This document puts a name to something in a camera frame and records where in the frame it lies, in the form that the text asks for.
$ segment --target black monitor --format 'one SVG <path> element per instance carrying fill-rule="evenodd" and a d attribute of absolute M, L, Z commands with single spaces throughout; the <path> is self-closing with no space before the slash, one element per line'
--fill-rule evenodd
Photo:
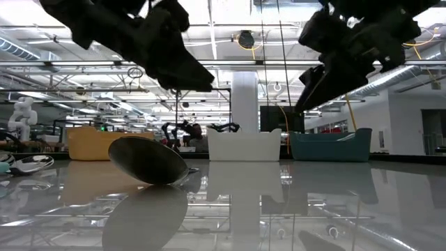
<path fill-rule="evenodd" d="M 294 107 L 282 107 L 282 109 L 285 111 L 289 130 L 294 132 L 305 132 L 304 116 L 300 116 L 298 113 L 294 112 Z M 261 106 L 260 131 L 270 132 L 276 128 L 286 132 L 286 120 L 280 107 L 276 105 Z"/>

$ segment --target yellow bin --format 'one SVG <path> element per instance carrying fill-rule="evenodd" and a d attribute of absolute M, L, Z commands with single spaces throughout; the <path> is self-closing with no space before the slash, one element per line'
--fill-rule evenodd
<path fill-rule="evenodd" d="M 72 160 L 109 160 L 109 147 L 113 141 L 120 137 L 145 137 L 153 139 L 153 132 L 124 133 L 124 132 L 98 132 L 93 126 L 69 128 L 68 151 Z"/>

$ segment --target white robot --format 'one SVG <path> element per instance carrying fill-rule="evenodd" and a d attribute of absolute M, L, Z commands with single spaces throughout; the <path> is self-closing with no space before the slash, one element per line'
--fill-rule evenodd
<path fill-rule="evenodd" d="M 19 98 L 19 102 L 14 104 L 14 113 L 9 118 L 8 130 L 17 132 L 20 129 L 20 141 L 23 142 L 29 141 L 29 126 L 37 124 L 37 112 L 31 109 L 33 103 L 33 98 Z M 19 117 L 22 117 L 20 122 L 16 121 Z"/>

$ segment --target teal bin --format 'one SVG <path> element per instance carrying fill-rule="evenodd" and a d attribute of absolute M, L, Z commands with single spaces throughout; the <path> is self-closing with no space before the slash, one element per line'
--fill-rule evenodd
<path fill-rule="evenodd" d="M 371 128 L 331 134 L 298 134 L 290 132 L 291 151 L 295 160 L 366 162 L 369 160 Z"/>

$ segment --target glossy white tabletop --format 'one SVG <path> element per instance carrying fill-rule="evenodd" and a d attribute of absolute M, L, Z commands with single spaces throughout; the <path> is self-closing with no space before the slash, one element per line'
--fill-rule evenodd
<path fill-rule="evenodd" d="M 187 163 L 200 172 L 175 186 L 110 162 L 0 177 L 0 250 L 446 250 L 438 167 Z"/>

